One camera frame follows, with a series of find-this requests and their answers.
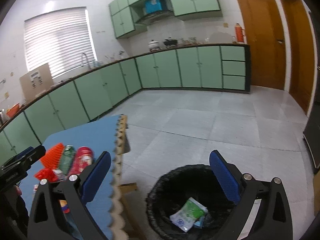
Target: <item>window blind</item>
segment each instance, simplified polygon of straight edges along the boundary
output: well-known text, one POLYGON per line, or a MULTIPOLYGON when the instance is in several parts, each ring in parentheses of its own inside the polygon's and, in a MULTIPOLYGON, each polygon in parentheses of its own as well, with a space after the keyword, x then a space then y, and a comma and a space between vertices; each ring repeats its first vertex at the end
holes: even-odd
POLYGON ((51 76, 96 60, 86 8, 68 8, 39 15, 24 23, 28 71, 49 63, 51 76))

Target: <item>trash can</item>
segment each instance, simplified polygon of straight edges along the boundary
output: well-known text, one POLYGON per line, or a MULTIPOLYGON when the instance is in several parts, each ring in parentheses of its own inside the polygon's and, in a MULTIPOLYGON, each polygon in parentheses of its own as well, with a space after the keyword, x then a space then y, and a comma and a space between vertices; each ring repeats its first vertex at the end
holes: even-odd
POLYGON ((160 177, 146 198, 150 226, 167 240, 207 240, 223 226, 235 207, 229 201, 209 165, 186 165, 160 177), (188 198, 207 207, 203 228, 183 232, 169 216, 175 214, 188 198))

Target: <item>metal screw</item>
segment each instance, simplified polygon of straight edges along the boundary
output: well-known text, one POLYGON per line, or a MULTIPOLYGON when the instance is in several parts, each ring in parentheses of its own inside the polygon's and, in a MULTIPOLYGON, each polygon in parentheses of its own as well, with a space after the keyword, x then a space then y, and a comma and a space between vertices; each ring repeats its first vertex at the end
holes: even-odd
POLYGON ((245 173, 243 175, 243 177, 244 177, 245 180, 251 180, 252 179, 252 176, 249 173, 245 173))
POLYGON ((47 184, 47 182, 48 182, 47 179, 41 179, 40 184, 45 185, 45 184, 47 184))
POLYGON ((71 175, 70 177, 69 177, 69 180, 70 181, 75 181, 75 180, 77 180, 78 179, 78 176, 77 175, 71 175))
POLYGON ((279 178, 274 178, 273 181, 274 181, 276 184, 280 184, 280 183, 281 183, 281 179, 279 179, 279 178))

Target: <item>blue box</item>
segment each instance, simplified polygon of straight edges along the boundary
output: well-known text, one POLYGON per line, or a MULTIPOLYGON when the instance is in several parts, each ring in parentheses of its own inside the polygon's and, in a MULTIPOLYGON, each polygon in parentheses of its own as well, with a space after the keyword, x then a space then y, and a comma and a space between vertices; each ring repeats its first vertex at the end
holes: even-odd
POLYGON ((146 13, 153 13, 156 11, 167 10, 165 0, 148 0, 145 2, 146 13))

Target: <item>blue tablecloth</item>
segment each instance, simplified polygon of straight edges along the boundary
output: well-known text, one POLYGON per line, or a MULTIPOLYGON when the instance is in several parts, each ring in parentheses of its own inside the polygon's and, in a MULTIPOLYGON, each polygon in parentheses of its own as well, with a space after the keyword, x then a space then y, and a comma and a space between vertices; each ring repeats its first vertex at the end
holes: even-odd
MULTIPOLYGON (((119 118, 120 115, 104 117, 95 122, 57 132, 50 135, 44 141, 43 146, 46 149, 49 149, 60 142, 64 145, 73 145, 75 149, 78 149, 81 146, 87 146, 93 150, 95 159, 97 159, 103 151, 108 151, 113 160, 115 158, 115 135, 119 118)), ((108 239, 113 238, 112 231, 109 229, 109 225, 112 222, 109 210, 112 207, 111 196, 113 189, 111 183, 113 181, 113 165, 114 164, 111 163, 109 172, 103 180, 94 200, 86 205, 93 219, 108 239)), ((39 180, 34 177, 34 174, 42 168, 43 165, 40 161, 34 163, 28 171, 28 176, 23 179, 20 184, 22 197, 29 213, 33 200, 33 186, 39 184, 39 180)))

